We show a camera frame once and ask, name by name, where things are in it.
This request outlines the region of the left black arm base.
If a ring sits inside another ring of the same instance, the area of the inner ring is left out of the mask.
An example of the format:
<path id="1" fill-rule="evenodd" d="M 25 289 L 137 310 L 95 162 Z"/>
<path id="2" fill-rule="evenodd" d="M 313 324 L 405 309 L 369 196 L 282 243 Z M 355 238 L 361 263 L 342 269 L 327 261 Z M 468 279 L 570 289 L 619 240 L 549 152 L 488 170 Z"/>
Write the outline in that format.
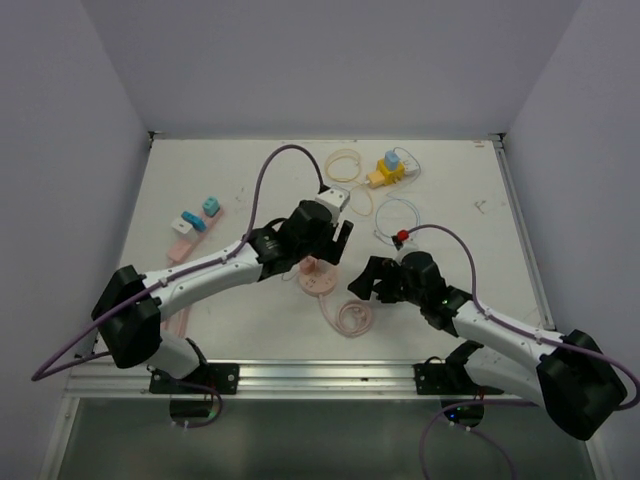
<path id="1" fill-rule="evenodd" d="M 149 392 L 152 394 L 196 395 L 210 389 L 221 395 L 235 395 L 238 390 L 240 365 L 232 362 L 213 362 L 201 366 L 185 379 L 176 380 L 166 372 L 156 370 L 151 374 Z"/>

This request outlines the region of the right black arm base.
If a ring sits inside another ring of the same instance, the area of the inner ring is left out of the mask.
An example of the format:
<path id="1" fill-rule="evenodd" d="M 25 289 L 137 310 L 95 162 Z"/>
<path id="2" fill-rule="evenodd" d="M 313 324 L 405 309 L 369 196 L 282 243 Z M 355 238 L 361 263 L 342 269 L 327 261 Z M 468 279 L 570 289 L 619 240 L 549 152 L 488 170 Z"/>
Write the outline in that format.
<path id="1" fill-rule="evenodd" d="M 415 391 L 418 395 L 474 396 L 502 395 L 503 390 L 474 383 L 459 364 L 431 357 L 412 365 Z"/>

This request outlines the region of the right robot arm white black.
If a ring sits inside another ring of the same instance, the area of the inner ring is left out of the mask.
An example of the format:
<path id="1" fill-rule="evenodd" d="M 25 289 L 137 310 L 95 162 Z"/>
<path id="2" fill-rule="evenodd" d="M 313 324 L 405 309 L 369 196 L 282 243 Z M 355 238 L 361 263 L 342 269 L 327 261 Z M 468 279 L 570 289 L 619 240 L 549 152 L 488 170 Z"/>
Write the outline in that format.
<path id="1" fill-rule="evenodd" d="M 515 395 L 544 408 L 578 440 L 590 439 L 627 396 L 589 335 L 490 320 L 470 293 L 446 283 L 426 252 L 397 259 L 372 256 L 348 289 L 361 300 L 410 303 L 431 327 L 462 339 L 442 363 L 414 365 L 420 395 Z"/>

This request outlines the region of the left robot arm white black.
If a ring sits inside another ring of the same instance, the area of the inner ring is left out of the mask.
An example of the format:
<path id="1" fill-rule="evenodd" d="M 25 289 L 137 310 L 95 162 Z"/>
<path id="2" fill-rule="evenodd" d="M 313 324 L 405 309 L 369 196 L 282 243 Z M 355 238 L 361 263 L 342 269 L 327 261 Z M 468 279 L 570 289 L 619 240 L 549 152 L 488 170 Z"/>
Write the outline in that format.
<path id="1" fill-rule="evenodd" d="M 115 365 L 146 365 L 185 392 L 201 390 L 209 382 L 207 359 L 193 340 L 162 332 L 162 322 L 212 295 L 286 273 L 307 257 L 338 264 L 353 229 L 339 219 L 347 203 L 346 194 L 330 189 L 198 261 L 146 274 L 118 269 L 92 312 Z"/>

